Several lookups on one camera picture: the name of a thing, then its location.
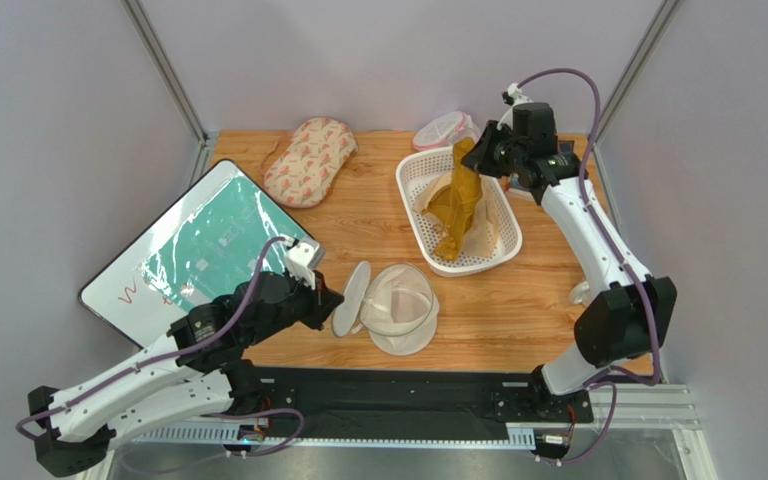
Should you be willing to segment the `stack of books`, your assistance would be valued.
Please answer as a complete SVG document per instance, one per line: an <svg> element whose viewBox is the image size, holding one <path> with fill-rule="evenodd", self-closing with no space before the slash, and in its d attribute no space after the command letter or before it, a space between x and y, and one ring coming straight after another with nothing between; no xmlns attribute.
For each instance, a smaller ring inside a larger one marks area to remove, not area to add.
<svg viewBox="0 0 768 480"><path fill-rule="evenodd" d="M574 139L561 139L557 142L557 154L575 157L575 147L576 143ZM523 184L517 174L510 175L502 181L501 184L503 185L503 189L512 196L530 200L534 198L532 186Z"/></svg>

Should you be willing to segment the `whiteboard with green sheet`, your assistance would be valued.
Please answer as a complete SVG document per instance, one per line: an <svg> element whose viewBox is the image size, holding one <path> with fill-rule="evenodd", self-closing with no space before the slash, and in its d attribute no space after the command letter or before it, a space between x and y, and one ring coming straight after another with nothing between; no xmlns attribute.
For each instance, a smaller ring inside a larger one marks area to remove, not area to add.
<svg viewBox="0 0 768 480"><path fill-rule="evenodd" d="M99 272L80 303L139 347L248 281L265 243L307 231L236 163L221 160Z"/></svg>

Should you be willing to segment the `beige bra in basket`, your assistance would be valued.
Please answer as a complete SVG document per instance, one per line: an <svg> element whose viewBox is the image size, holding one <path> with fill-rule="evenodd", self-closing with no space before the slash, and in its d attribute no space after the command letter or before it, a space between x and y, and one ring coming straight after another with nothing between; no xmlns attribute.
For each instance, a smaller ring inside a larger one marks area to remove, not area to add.
<svg viewBox="0 0 768 480"><path fill-rule="evenodd" d="M434 232L434 234L437 236L437 238L431 242L433 254L434 248L438 244L441 237L440 233L437 231L439 221L432 215L421 214L420 210L429 199L429 196L438 188L447 185L450 181L450 178L451 172L446 172L434 177L427 186L420 189L419 194L416 196L412 203L412 210L419 214L421 219L430 223L431 231ZM491 183L486 178L480 177L480 179L482 185L482 198L476 205L473 226L466 234L461 253L456 260L458 260L458 258L461 256L472 256L479 258L492 257L496 248L496 242L500 236L499 209L496 206L496 201L492 198Z"/></svg>

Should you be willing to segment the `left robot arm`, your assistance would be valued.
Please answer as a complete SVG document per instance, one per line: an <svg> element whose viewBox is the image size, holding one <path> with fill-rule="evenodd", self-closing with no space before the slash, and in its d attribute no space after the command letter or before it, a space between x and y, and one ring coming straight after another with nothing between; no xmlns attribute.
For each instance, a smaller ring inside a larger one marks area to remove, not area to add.
<svg viewBox="0 0 768 480"><path fill-rule="evenodd" d="M85 471L130 439L196 416L246 416L268 406L244 352L296 323L312 330L343 303L320 272L314 282L259 272L231 294L192 308L169 331L80 385L28 396L41 428L37 462L61 478Z"/></svg>

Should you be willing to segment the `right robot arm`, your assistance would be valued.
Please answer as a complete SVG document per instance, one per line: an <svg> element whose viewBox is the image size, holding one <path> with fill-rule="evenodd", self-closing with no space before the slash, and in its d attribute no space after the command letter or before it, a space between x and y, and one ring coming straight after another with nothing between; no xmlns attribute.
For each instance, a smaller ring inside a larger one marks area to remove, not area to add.
<svg viewBox="0 0 768 480"><path fill-rule="evenodd" d="M574 325L574 342L537 374L548 394L584 389L609 370L662 347L677 290L656 278L626 246L603 211L585 165L562 153L552 108L512 100L499 121L487 123L463 165L495 178L516 176L556 223L588 285L586 309Z"/></svg>

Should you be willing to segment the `pink-trimmed mesh bag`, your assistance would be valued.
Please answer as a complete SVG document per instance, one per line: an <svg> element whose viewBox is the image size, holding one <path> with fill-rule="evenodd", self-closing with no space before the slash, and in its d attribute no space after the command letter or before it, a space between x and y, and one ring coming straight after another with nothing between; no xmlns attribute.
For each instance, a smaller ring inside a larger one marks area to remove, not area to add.
<svg viewBox="0 0 768 480"><path fill-rule="evenodd" d="M451 146L467 137L478 141L480 136L481 130L472 117L464 111L456 110L420 128L413 137L412 146L416 151L425 151Z"/></svg>

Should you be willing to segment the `white mug yellow inside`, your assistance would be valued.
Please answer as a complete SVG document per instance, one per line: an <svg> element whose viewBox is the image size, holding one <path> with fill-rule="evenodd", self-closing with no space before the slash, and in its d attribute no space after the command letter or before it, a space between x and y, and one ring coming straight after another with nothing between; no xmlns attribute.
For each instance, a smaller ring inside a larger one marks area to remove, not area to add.
<svg viewBox="0 0 768 480"><path fill-rule="evenodd" d="M587 307L593 299L589 282L587 280L579 282L569 292L568 299L574 305Z"/></svg>

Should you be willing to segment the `yellow bra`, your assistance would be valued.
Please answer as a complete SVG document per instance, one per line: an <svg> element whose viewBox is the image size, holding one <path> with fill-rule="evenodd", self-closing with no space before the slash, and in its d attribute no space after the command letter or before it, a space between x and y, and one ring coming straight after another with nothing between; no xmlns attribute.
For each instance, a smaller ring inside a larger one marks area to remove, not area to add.
<svg viewBox="0 0 768 480"><path fill-rule="evenodd" d="M432 215L439 221L441 237L434 254L445 261L454 261L461 253L464 238L473 226L476 205L482 198L479 174L460 164L463 155L475 146L472 138L463 138L452 146L453 170L447 185L434 191L420 213Z"/></svg>

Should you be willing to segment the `white perforated plastic basket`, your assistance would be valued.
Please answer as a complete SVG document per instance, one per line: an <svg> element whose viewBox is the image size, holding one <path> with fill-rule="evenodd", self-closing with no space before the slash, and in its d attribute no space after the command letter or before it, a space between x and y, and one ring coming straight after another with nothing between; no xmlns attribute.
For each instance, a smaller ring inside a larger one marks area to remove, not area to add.
<svg viewBox="0 0 768 480"><path fill-rule="evenodd" d="M458 240L449 239L452 214L449 184L454 157L450 146L405 157L395 177L405 212L423 258L443 277L472 275L513 259L523 235L499 182L481 179L482 193Z"/></svg>

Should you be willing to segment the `floral fabric pouch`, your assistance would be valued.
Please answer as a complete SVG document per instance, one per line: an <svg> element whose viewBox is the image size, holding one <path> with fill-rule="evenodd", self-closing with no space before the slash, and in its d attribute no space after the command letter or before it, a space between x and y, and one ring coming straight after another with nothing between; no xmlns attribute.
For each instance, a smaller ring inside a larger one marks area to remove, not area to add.
<svg viewBox="0 0 768 480"><path fill-rule="evenodd" d="M354 132L346 123L330 117L310 118L265 169L263 188L284 207L316 207L327 198L340 170L357 151Z"/></svg>

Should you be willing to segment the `round white mesh laundry bag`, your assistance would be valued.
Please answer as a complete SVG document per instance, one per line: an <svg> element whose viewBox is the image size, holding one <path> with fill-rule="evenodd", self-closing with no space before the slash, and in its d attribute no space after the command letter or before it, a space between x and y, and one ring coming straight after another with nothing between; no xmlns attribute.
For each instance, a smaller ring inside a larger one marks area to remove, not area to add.
<svg viewBox="0 0 768 480"><path fill-rule="evenodd" d="M412 264L392 264L374 274L362 261L346 280L343 296L331 317L337 337L365 330L381 351L409 356L436 333L440 302L428 277Z"/></svg>

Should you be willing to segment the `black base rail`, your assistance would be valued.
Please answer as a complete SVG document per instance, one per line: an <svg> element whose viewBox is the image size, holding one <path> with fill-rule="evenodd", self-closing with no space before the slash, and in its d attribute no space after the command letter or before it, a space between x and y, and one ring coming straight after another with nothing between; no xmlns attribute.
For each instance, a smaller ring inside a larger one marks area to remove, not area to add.
<svg viewBox="0 0 768 480"><path fill-rule="evenodd" d="M504 441L509 425L534 429L591 426L588 393L545 392L529 373L259 367L259 395L246 413L269 408L267 433L297 428L304 440Z"/></svg>

